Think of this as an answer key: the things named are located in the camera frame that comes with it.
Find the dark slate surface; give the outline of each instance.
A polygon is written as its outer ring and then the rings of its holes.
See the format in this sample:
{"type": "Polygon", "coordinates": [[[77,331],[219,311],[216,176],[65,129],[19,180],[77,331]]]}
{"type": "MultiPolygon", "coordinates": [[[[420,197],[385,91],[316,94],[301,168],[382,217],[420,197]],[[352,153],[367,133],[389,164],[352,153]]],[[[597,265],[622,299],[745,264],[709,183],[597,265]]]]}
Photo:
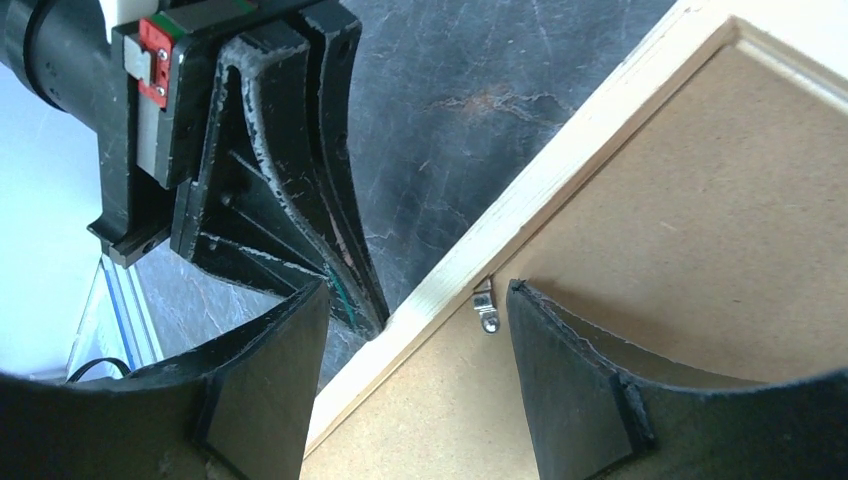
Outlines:
{"type": "MultiPolygon", "coordinates": [[[[672,0],[347,0],[364,24],[350,150],[394,310],[633,50],[672,0]]],[[[157,250],[138,264],[166,353],[276,300],[157,250]]],[[[361,347],[337,322],[321,382],[361,347]]]]}

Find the black cable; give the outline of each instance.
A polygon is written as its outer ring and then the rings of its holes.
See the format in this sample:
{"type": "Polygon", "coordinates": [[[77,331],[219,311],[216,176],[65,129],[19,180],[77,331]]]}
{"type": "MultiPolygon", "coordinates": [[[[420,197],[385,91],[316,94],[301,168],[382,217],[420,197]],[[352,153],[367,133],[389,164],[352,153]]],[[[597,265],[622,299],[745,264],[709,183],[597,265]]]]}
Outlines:
{"type": "Polygon", "coordinates": [[[124,363],[124,361],[119,359],[119,358],[114,358],[114,357],[96,358],[96,359],[91,360],[90,362],[86,363],[85,365],[81,366],[79,369],[77,369],[77,371],[74,372],[74,374],[71,375],[68,378],[67,383],[78,382],[79,379],[82,378],[82,376],[85,375],[86,372],[91,370],[91,367],[93,367],[93,366],[95,366],[95,365],[97,365],[98,363],[101,363],[101,362],[109,362],[112,365],[116,366],[118,368],[118,370],[121,371],[122,377],[126,377],[130,373],[130,367],[128,367],[127,364],[124,363]]]}

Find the black cylindrical motor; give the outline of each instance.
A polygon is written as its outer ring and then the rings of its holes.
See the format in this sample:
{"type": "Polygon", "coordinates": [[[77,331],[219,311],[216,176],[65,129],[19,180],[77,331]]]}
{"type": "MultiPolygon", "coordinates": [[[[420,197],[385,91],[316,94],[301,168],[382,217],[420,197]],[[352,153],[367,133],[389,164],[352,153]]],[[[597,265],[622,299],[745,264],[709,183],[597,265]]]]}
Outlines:
{"type": "Polygon", "coordinates": [[[94,129],[99,77],[109,62],[98,0],[0,0],[0,62],[94,129]]]}

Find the white wall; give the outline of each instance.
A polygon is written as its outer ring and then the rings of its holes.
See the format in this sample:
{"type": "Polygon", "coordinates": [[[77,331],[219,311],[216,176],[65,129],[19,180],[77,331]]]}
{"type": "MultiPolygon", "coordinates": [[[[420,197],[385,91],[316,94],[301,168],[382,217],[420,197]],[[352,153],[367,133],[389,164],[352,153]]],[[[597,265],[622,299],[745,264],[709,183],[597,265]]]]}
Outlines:
{"type": "Polygon", "coordinates": [[[0,65],[0,370],[65,368],[100,258],[97,139],[0,65]]]}

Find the white plastic part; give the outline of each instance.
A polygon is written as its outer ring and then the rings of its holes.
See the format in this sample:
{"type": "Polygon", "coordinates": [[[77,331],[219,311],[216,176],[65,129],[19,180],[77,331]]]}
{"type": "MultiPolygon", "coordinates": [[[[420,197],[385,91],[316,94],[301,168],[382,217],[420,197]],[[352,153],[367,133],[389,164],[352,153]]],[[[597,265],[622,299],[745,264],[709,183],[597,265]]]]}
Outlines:
{"type": "Polygon", "coordinates": [[[158,0],[100,0],[106,19],[106,41],[112,43],[112,29],[116,26],[153,15],[158,8],[158,0]]]}

